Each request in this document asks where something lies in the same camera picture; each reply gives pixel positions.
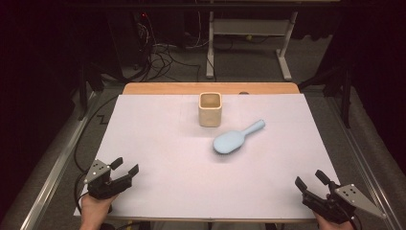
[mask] robotic arm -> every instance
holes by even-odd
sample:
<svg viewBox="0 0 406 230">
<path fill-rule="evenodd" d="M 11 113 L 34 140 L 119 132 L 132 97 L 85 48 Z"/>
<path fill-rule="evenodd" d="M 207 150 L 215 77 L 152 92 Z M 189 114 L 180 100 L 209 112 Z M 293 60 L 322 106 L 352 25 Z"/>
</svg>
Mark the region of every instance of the robotic arm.
<svg viewBox="0 0 406 230">
<path fill-rule="evenodd" d="M 319 198 L 307 189 L 298 176 L 296 186 L 303 194 L 303 204 L 328 221 L 343 223 L 351 221 L 356 208 L 367 211 L 382 219 L 386 217 L 376 206 L 373 205 L 353 184 L 341 186 L 331 181 L 322 171 L 317 171 L 316 176 L 328 185 L 329 197 Z"/>
<path fill-rule="evenodd" d="M 132 177 L 139 171 L 138 165 L 132 168 L 127 175 L 110 180 L 111 170 L 116 170 L 122 163 L 122 157 L 117 158 L 110 165 L 96 159 L 83 181 L 84 184 L 87 184 L 89 195 L 96 199 L 107 199 L 130 188 Z"/>
</svg>

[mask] brush handle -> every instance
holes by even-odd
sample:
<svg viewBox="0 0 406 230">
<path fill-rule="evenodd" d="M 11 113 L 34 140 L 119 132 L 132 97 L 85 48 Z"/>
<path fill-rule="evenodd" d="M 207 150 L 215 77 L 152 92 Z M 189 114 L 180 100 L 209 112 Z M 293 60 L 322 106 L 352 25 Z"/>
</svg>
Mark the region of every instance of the brush handle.
<svg viewBox="0 0 406 230">
<path fill-rule="evenodd" d="M 251 126 L 245 128 L 241 133 L 242 133 L 242 135 L 246 136 L 248 134 L 251 134 L 255 131 L 260 130 L 263 127 L 265 127 L 265 122 L 261 119 L 255 123 L 253 123 Z"/>
</svg>

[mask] light blue brush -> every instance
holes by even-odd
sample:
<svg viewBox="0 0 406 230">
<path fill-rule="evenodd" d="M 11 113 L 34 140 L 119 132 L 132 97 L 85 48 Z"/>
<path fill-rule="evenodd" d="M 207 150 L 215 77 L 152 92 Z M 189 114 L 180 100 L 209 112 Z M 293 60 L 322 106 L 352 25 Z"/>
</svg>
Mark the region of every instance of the light blue brush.
<svg viewBox="0 0 406 230">
<path fill-rule="evenodd" d="M 243 131 L 228 131 L 217 136 L 213 141 L 214 150 L 220 154 L 228 154 L 244 144 L 245 136 L 265 127 L 265 122 L 259 120 Z"/>
</svg>

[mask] white paper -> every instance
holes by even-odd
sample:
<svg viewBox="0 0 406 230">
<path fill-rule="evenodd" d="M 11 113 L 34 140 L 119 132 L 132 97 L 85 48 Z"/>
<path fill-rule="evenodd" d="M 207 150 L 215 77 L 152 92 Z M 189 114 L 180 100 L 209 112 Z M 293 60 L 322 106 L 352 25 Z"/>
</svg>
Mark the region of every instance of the white paper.
<svg viewBox="0 0 406 230">
<path fill-rule="evenodd" d="M 312 193 L 339 184 L 305 96 L 223 95 L 220 127 L 198 123 L 198 95 L 122 95 L 97 158 L 124 163 L 113 179 L 139 164 L 132 187 L 114 202 L 114 218 L 313 219 L 295 185 Z M 215 136 L 243 130 L 259 119 L 265 128 L 229 155 L 213 150 Z"/>
</svg>

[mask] brush head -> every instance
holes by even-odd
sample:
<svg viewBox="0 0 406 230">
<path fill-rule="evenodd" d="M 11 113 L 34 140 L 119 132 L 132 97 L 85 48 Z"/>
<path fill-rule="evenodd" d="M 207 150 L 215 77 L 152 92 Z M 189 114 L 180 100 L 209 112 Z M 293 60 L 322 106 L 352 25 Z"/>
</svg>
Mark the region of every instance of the brush head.
<svg viewBox="0 0 406 230">
<path fill-rule="evenodd" d="M 228 154 L 244 143 L 244 135 L 240 131 L 228 131 L 214 139 L 214 150 L 220 154 Z"/>
</svg>

